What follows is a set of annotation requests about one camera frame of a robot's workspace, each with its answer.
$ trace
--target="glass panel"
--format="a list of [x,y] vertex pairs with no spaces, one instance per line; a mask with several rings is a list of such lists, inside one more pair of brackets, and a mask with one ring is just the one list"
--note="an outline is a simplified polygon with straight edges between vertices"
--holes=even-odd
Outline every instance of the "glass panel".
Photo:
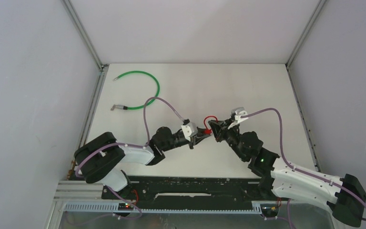
[[[287,217],[286,205],[280,207],[278,216]],[[75,226],[70,223],[85,225]],[[291,220],[296,228],[332,229],[329,213],[307,204],[291,205]],[[235,214],[143,214],[140,219],[118,220],[111,213],[67,212],[63,215],[60,229],[271,229],[290,228],[284,220],[264,221],[260,215]]]

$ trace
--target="robotic arm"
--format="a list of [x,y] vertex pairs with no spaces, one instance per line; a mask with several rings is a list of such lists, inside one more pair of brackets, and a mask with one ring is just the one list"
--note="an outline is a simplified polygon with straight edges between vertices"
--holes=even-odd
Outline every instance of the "robotic arm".
[[115,168],[118,163],[134,162],[153,166],[165,159],[165,151],[184,145],[193,149],[195,145],[211,136],[206,133],[206,129],[198,128],[189,119],[184,120],[181,127],[174,134],[165,126],[159,128],[147,147],[119,144],[112,133],[106,132],[79,148],[74,154],[75,161],[81,165],[91,157],[80,168],[86,183],[102,183],[121,196],[127,196],[132,189],[131,183],[124,171]]
[[245,115],[247,112],[240,107],[232,110],[231,118],[208,123],[217,142],[226,141],[242,161],[250,162],[248,168],[262,178],[258,186],[262,195],[300,200],[325,209],[349,226],[361,225],[364,206],[333,185],[347,188],[366,202],[366,192],[356,177],[331,176],[289,162],[291,168],[278,154],[263,148],[255,132],[239,132],[239,123],[247,119],[241,116]]
[[[243,162],[249,162],[248,168],[261,177],[258,189],[262,196],[300,200],[325,209],[347,225],[361,225],[365,206],[353,195],[365,204],[366,192],[356,177],[331,176],[288,162],[263,148],[256,132],[240,133],[239,124],[248,119],[246,116],[247,112],[240,107],[232,110],[229,119],[208,123],[216,141],[226,141]],[[156,165],[165,158],[165,151],[184,145],[193,149],[211,136],[208,130],[198,128],[188,119],[181,127],[174,134],[167,127],[159,128],[147,147],[117,143],[113,134],[106,132],[79,148],[74,154],[75,161],[87,183],[103,183],[125,197],[132,186],[127,175],[115,168],[118,163]]]

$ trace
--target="white tabletop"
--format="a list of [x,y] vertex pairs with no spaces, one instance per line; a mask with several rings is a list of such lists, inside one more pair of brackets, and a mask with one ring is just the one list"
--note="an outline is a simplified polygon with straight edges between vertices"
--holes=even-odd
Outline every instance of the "white tabletop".
[[[250,114],[274,107],[283,117],[284,153],[288,160],[314,169],[302,120],[284,64],[110,64],[95,111],[88,141],[106,131],[118,142],[143,145],[146,132],[141,110],[114,110],[113,104],[142,105],[156,92],[155,82],[146,75],[118,75],[140,70],[154,75],[159,96],[183,116],[203,127],[203,119],[215,115],[224,120],[231,109],[243,106]],[[150,136],[162,126],[175,133],[182,122],[172,110],[156,100],[147,107]],[[249,118],[240,125],[241,133],[255,131],[264,147],[280,154],[279,124],[274,112]],[[155,166],[120,163],[119,169],[135,176],[239,177],[256,178],[248,163],[242,162],[226,142],[213,136],[190,150],[182,146],[165,152],[166,159]]]

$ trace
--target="red wire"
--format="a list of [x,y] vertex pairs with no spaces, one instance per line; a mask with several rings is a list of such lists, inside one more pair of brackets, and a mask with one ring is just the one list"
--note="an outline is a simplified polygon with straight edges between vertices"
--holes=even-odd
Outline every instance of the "red wire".
[[277,207],[278,208],[281,207],[281,198],[280,197],[277,198]]
[[135,197],[137,197],[136,201],[134,204],[137,204],[138,203],[138,193],[137,193],[137,190],[133,189],[132,190],[133,193],[135,193]]
[[218,118],[217,118],[217,117],[215,117],[214,115],[210,115],[210,116],[205,117],[205,119],[204,119],[203,123],[204,123],[205,128],[206,128],[207,130],[209,130],[209,129],[208,129],[208,127],[207,127],[207,125],[205,124],[205,121],[207,120],[207,118],[214,118],[217,122],[218,122]]

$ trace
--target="green cable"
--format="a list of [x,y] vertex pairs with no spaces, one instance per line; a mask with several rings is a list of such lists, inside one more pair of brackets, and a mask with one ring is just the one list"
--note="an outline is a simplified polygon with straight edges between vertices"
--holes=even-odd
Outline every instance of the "green cable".
[[[121,77],[123,76],[126,76],[126,75],[129,75],[129,74],[132,74],[132,73],[141,73],[141,74],[145,74],[151,78],[153,78],[153,80],[155,80],[155,83],[156,83],[156,86],[157,86],[157,90],[156,90],[156,94],[155,94],[155,97],[158,97],[159,95],[159,91],[161,90],[161,86],[159,85],[159,82],[158,80],[155,78],[155,76],[147,73],[147,72],[144,72],[144,71],[130,71],[130,72],[126,72],[126,73],[123,73],[119,76],[117,76],[116,78],[113,79],[113,81],[116,81],[118,79],[120,79]],[[149,106],[151,103],[153,103],[155,101],[155,99],[152,99],[151,101],[149,101],[149,103],[146,105],[146,106]],[[141,106],[134,106],[134,107],[127,107],[127,106],[124,106],[124,105],[113,105],[113,107],[111,108],[111,110],[114,110],[115,108],[117,109],[123,109],[123,110],[139,110],[139,109],[142,109],[144,108],[144,105],[141,105]]]

